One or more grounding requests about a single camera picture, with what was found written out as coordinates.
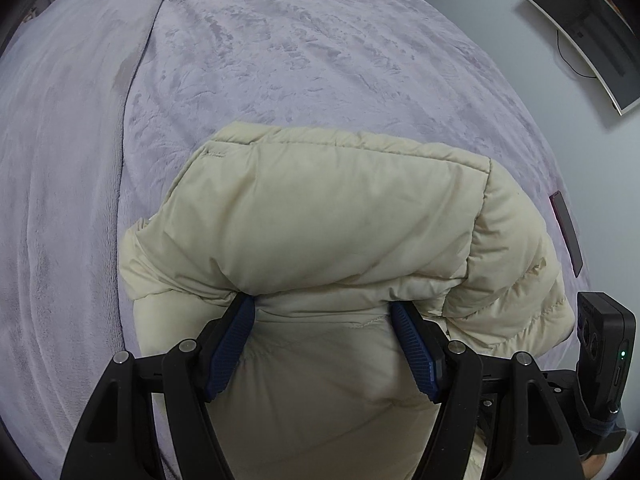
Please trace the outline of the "person's right hand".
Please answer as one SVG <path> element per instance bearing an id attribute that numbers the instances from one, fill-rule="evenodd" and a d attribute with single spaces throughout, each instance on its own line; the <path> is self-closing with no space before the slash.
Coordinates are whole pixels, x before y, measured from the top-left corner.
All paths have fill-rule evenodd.
<path id="1" fill-rule="evenodd" d="M 586 480 L 594 478 L 604 467 L 606 454 L 594 454 L 582 461 L 582 473 Z"/>

